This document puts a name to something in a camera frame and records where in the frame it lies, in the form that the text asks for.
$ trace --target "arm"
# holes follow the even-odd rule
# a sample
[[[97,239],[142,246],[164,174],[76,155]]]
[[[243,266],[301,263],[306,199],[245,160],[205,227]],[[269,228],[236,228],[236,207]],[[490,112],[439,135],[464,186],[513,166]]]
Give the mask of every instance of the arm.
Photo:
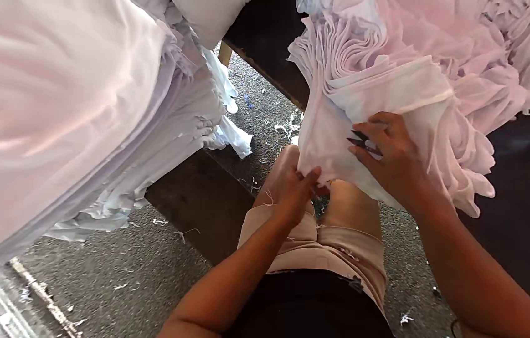
[[[530,337],[530,296],[482,248],[451,202],[429,182],[403,118],[380,112],[369,123],[354,127],[378,145],[383,158],[378,161],[354,146],[349,150],[417,221],[434,277],[464,336]]]
[[[158,337],[218,337],[234,323],[290,230],[305,214],[321,168],[306,178],[288,173],[286,187],[265,222],[230,257],[204,276],[177,305]]]

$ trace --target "t-shirt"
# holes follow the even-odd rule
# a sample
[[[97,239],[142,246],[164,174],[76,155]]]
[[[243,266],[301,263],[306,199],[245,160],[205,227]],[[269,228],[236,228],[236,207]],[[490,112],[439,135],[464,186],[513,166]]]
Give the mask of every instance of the t-shirt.
[[[394,337],[362,285],[327,270],[265,275],[224,337]]]

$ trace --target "garment pile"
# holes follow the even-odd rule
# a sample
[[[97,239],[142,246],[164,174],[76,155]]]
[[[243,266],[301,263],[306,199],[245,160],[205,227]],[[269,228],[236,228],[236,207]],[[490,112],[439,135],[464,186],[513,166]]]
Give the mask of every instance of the garment pile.
[[[434,185],[479,217],[474,195],[494,197],[486,135],[530,110],[530,1],[298,0],[297,8],[309,16],[288,60],[311,89],[299,171],[320,165],[321,184],[349,181],[400,208],[347,140],[353,123],[394,112]]]
[[[44,234],[127,227],[203,147],[246,157],[236,95],[168,0],[0,3],[0,265]]]

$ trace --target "khaki shorts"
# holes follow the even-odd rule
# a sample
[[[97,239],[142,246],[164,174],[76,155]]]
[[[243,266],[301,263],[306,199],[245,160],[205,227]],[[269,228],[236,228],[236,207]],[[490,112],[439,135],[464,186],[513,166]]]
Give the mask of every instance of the khaki shorts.
[[[248,211],[238,247],[248,241],[272,213],[273,206],[268,205]],[[290,269],[323,269],[348,279],[356,277],[365,293],[384,313],[384,245],[373,236],[334,224],[317,225],[313,215],[305,212],[302,221],[292,229],[282,244],[267,273]]]

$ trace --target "dark table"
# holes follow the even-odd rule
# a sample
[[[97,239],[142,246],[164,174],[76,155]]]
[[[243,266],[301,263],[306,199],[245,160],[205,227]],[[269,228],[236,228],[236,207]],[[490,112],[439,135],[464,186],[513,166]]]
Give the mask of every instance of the dark table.
[[[296,12],[293,0],[251,0],[224,38],[302,110],[306,108],[309,88],[299,69],[286,58],[288,45],[304,30],[300,22],[303,17]],[[530,117],[519,116],[488,137],[496,150],[497,164],[487,176],[494,184],[496,198],[476,198],[482,212],[479,219],[462,213],[460,217],[530,294]],[[148,191],[148,200],[180,229],[198,227],[203,234],[210,233],[186,236],[214,264],[235,250],[239,227],[253,201],[204,151],[156,182]],[[197,212],[209,201],[214,202],[209,210]],[[205,226],[205,222],[214,225]]]

